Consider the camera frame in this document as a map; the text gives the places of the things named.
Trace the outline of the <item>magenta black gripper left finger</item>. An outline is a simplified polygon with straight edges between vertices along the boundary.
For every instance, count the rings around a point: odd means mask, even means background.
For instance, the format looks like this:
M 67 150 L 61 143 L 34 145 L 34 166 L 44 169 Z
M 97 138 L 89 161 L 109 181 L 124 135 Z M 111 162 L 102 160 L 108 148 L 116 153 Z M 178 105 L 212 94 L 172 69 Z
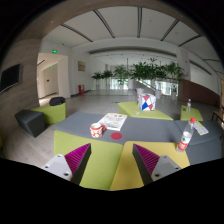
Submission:
M 56 176 L 79 185 L 91 155 L 91 144 L 88 143 L 66 155 L 57 154 L 42 169 Z

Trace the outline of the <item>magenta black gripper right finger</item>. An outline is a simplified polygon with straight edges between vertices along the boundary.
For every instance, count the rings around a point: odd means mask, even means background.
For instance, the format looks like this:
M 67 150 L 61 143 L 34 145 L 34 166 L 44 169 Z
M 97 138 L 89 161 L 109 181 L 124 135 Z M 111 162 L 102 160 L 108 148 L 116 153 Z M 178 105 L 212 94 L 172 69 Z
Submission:
M 137 144 L 133 145 L 132 154 L 144 185 L 181 170 L 168 155 L 159 156 Z

